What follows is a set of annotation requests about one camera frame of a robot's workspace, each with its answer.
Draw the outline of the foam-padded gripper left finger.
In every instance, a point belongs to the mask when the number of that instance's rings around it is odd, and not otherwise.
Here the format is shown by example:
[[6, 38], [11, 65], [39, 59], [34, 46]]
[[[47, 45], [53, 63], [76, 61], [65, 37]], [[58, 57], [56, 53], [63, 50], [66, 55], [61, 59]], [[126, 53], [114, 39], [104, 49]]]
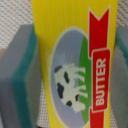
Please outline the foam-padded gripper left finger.
[[22, 25], [0, 60], [0, 111], [4, 128], [36, 128], [41, 64], [33, 25]]

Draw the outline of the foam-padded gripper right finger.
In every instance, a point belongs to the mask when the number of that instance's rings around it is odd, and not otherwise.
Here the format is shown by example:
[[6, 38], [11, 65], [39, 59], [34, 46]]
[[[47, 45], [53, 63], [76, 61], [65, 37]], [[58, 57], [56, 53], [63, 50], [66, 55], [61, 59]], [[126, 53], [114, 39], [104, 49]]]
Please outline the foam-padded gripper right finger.
[[128, 27], [116, 29], [111, 104], [118, 128], [128, 128]]

